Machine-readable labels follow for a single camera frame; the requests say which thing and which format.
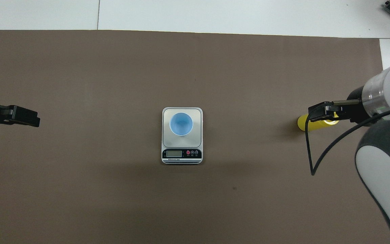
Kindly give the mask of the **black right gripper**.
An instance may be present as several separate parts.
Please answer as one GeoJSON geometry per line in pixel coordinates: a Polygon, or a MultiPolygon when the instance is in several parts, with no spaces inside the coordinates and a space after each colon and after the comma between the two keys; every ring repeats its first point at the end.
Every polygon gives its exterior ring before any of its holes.
{"type": "Polygon", "coordinates": [[[337,113],[337,120],[349,120],[351,123],[359,124],[370,118],[362,102],[362,92],[364,86],[353,90],[348,95],[348,100],[359,100],[354,105],[335,105],[334,102],[321,102],[308,107],[308,120],[311,122],[331,120],[333,121],[337,113]]]}

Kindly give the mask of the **yellow squeeze seasoning bottle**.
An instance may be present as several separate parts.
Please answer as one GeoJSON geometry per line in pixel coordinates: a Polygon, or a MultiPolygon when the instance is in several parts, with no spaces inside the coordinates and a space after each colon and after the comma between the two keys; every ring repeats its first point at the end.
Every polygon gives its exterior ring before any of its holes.
{"type": "Polygon", "coordinates": [[[300,116],[297,120],[297,126],[302,131],[314,131],[321,128],[327,128],[331,127],[333,125],[336,125],[339,121],[332,121],[332,120],[319,120],[315,122],[308,121],[308,127],[305,128],[305,122],[308,117],[308,113],[300,116]]]}

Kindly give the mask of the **light blue plastic cup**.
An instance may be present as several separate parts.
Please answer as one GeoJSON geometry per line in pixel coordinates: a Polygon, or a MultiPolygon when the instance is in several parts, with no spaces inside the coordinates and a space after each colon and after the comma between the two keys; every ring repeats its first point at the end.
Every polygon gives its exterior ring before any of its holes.
{"type": "Polygon", "coordinates": [[[176,113],[169,121],[169,128],[177,136],[186,136],[193,129],[193,120],[187,113],[176,113]]]}

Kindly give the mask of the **silver digital kitchen scale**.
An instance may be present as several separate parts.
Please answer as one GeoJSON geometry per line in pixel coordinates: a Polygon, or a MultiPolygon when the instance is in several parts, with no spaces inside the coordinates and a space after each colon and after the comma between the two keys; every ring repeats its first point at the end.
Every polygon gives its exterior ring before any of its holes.
{"type": "Polygon", "coordinates": [[[161,116],[161,161],[167,165],[198,165],[204,156],[203,111],[199,107],[166,107],[161,116]],[[186,136],[177,136],[169,128],[176,113],[187,113],[193,129],[186,136]]]}

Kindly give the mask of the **brown paper table mat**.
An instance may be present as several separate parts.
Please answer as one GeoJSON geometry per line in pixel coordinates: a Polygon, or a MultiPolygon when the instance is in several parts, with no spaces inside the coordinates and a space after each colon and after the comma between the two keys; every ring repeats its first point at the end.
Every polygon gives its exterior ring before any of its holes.
{"type": "Polygon", "coordinates": [[[390,244],[354,165],[310,175],[297,118],[382,71],[378,39],[0,30],[0,244],[390,244]],[[166,107],[203,111],[198,165],[161,161],[166,107]]]}

